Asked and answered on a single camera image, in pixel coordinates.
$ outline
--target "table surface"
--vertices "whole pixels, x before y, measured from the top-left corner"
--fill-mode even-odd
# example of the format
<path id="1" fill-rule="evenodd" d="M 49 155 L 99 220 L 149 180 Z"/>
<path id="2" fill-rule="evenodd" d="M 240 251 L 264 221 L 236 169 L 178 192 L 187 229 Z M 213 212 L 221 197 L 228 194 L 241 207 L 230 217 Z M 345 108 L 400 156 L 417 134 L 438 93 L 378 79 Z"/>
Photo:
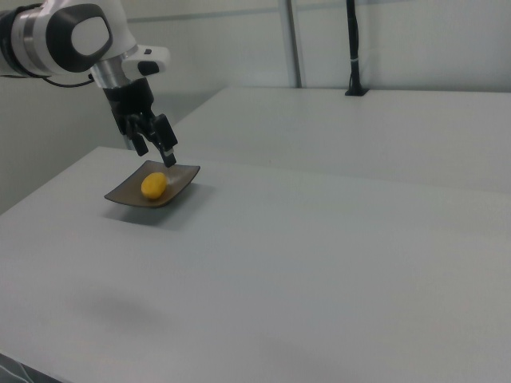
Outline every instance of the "table surface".
<path id="1" fill-rule="evenodd" d="M 98 148 L 0 216 L 3 353 L 73 383 L 509 381 L 510 194 L 181 141 L 202 170 L 164 209 L 103 198 L 157 156 Z"/>

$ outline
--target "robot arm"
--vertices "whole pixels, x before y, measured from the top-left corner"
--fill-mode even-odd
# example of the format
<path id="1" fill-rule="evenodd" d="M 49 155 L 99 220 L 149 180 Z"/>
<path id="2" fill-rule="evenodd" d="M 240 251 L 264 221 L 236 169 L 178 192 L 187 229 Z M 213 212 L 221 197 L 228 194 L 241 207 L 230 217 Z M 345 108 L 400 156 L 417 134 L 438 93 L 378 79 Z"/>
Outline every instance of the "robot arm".
<path id="1" fill-rule="evenodd" d="M 138 45 L 120 0 L 46 0 L 0 12 L 0 76 L 50 77 L 90 70 L 103 88 L 121 134 L 139 156 L 144 137 L 167 167 L 176 163 L 177 139 L 165 115 L 151 110 L 146 77 L 164 72 L 166 48 Z"/>

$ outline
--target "wall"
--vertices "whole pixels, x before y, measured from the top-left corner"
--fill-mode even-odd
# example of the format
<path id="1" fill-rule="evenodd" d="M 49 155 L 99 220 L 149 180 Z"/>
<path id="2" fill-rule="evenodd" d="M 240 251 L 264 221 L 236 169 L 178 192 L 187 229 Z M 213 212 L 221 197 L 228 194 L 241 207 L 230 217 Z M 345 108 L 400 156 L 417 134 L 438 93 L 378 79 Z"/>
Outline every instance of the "wall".
<path id="1" fill-rule="evenodd" d="M 308 87 L 347 86 L 346 2 L 296 0 Z M 511 90 L 509 0 L 360 0 L 362 82 L 373 89 Z"/>

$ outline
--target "yellow object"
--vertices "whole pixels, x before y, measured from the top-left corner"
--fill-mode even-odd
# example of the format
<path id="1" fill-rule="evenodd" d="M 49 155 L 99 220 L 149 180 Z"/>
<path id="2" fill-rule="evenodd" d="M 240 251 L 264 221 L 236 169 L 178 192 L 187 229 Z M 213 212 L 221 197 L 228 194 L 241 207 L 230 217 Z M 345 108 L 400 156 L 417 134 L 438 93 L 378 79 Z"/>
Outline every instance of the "yellow object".
<path id="1" fill-rule="evenodd" d="M 163 173 L 153 173 L 142 182 L 142 194 L 147 199 L 159 199 L 167 188 L 167 177 Z"/>

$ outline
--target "square plate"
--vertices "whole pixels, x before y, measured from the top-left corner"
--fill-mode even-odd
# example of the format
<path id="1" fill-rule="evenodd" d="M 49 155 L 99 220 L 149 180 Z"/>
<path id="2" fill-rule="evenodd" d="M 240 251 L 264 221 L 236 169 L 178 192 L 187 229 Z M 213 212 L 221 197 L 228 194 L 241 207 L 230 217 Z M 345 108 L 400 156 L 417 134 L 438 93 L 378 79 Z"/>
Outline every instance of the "square plate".
<path id="1" fill-rule="evenodd" d="M 146 161 L 125 182 L 105 195 L 105 198 L 133 207 L 163 207 L 192 183 L 199 170 L 200 166 L 174 165 L 167 168 L 158 162 Z M 151 173 L 164 173 L 167 176 L 167 189 L 159 199 L 155 200 L 145 198 L 141 191 L 142 182 Z"/>

